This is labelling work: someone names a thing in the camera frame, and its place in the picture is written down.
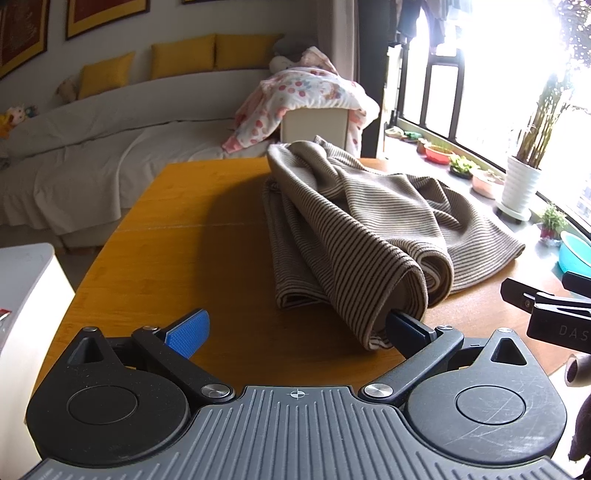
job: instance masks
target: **striped cloth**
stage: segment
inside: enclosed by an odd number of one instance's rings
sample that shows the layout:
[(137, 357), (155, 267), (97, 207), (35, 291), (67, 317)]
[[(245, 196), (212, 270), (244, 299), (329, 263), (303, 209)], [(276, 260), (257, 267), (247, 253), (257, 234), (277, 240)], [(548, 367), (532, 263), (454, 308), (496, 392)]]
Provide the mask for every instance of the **striped cloth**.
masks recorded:
[(525, 245), (430, 177), (383, 175), (316, 137), (271, 145), (263, 201), (280, 308), (330, 303), (369, 350), (391, 309), (422, 319)]

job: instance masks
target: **picture frame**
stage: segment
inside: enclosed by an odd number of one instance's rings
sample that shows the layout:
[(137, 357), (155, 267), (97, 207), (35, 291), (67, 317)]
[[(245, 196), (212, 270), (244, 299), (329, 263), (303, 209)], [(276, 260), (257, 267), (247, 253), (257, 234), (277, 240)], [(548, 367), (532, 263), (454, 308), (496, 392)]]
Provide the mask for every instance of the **picture frame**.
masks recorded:
[(68, 0), (66, 40), (150, 11), (150, 0)]
[(0, 79), (47, 51), (50, 0), (9, 0), (0, 10)]

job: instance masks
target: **floral blanket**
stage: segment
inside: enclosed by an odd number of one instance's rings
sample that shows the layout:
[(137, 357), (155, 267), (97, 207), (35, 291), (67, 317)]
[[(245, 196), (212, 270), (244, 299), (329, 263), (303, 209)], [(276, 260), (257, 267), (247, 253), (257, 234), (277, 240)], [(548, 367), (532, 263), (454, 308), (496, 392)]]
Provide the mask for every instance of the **floral blanket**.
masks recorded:
[(297, 108), (349, 110), (346, 151), (358, 157), (361, 132), (378, 117), (378, 104), (358, 83), (317, 67), (293, 67), (263, 80), (238, 109), (235, 132), (222, 148), (233, 153), (265, 140), (289, 110)]

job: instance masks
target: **orange tabletop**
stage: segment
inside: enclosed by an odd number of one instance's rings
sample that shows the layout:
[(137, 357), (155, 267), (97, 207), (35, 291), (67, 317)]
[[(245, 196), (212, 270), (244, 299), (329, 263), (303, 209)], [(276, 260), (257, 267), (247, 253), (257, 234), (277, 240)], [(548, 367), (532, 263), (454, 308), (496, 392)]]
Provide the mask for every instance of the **orange tabletop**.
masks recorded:
[[(385, 161), (363, 160), (388, 171)], [(244, 385), (361, 385), (400, 363), (396, 350), (364, 350), (328, 305), (279, 310), (261, 192), (264, 158), (171, 164), (122, 221), (80, 285), (51, 344), (39, 380), (73, 336), (98, 326), (128, 336), (165, 326), (197, 307), (210, 314), (207, 342), (192, 360), (240, 391)], [(566, 294), (537, 239), (494, 277), (427, 313), (431, 326), (488, 337), (515, 329), (547, 372), (569, 351), (528, 339), (529, 315), (501, 300), (507, 276)]]

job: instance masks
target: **screw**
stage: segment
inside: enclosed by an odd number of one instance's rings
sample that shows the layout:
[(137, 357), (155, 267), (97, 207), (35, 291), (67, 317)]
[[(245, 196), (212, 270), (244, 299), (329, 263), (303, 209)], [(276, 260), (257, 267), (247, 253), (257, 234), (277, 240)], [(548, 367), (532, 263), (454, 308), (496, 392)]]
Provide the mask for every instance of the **screw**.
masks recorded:
[(390, 385), (384, 383), (371, 383), (363, 388), (363, 392), (372, 398), (386, 398), (394, 393)]
[(230, 387), (221, 383), (210, 383), (201, 389), (201, 393), (208, 398), (224, 398), (230, 394)]

